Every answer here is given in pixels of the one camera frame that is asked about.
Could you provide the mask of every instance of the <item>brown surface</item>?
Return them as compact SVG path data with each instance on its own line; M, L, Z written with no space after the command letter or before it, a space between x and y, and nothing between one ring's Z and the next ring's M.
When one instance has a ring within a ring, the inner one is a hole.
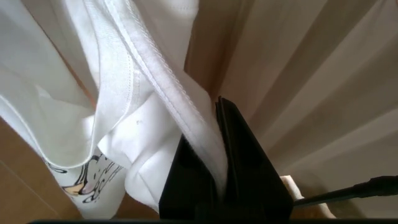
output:
M81 218L40 157L2 119L0 146L1 223ZM159 218L155 211L128 195L116 217Z

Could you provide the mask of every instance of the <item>garment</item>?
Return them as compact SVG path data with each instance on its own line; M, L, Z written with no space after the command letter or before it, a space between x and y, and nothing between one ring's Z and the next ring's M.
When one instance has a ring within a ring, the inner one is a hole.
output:
M222 196L210 99L182 70L197 4L0 1L0 115L85 218L111 218L123 189L158 210L181 134Z

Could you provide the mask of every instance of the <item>white curtain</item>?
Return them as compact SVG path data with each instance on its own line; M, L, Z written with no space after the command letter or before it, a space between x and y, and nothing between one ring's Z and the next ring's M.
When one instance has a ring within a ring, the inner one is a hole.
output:
M395 0L201 4L188 72L237 104L280 174L320 192L398 174ZM398 217L397 196L353 203L332 212Z

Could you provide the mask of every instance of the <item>brown floor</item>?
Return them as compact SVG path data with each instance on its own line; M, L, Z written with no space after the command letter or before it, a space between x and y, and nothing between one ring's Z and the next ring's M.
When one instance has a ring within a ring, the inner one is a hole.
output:
M36 153L0 119L0 220L79 219L78 210ZM159 218L126 195L116 218Z

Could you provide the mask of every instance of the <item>wooden floor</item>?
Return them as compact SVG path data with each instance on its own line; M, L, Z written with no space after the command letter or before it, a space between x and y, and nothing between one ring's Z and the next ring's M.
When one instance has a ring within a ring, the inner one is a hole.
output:
M79 219L78 210L36 153L0 119L0 220ZM115 218L159 218L155 211L125 195Z

